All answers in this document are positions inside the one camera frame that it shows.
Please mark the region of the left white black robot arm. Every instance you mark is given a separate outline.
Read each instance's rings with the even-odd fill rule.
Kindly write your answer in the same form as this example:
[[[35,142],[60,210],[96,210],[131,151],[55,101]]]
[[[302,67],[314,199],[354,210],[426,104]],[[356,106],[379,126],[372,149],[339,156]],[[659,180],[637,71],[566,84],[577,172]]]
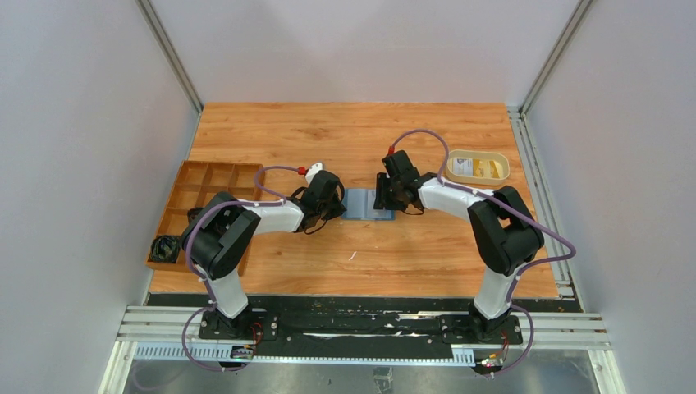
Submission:
[[[189,270],[206,286],[208,308],[227,323],[250,312],[238,266],[254,238],[270,233],[310,235],[340,217],[345,187],[324,169],[300,169],[306,186],[277,201],[238,199],[219,192],[190,220],[179,246]]]

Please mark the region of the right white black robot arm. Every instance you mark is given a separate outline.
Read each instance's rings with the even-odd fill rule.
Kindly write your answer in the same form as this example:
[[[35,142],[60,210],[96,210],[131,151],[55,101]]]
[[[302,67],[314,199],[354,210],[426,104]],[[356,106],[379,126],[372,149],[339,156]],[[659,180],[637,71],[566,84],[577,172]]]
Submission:
[[[469,307],[469,329],[484,337],[499,329],[511,311],[509,291],[519,268],[543,247],[542,232],[518,191],[463,190],[433,172],[419,173],[403,150],[389,149],[377,175],[376,209],[420,213],[437,210],[468,222],[485,269],[483,282]]]

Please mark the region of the blue card holder wallet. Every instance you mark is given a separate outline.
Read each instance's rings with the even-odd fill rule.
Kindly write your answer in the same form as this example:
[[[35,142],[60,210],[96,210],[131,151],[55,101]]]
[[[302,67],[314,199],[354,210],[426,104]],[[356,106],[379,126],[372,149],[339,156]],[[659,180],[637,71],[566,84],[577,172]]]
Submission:
[[[353,221],[393,221],[396,218],[393,210],[374,208],[376,197],[375,189],[346,189],[342,202],[346,211],[341,218]]]

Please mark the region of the gold VIP card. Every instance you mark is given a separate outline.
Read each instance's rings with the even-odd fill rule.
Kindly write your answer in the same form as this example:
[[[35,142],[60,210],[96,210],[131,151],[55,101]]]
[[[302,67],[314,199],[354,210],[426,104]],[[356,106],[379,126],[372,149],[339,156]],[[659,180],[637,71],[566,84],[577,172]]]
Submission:
[[[502,179],[505,176],[505,171],[496,160],[475,159],[474,176],[485,179]]]

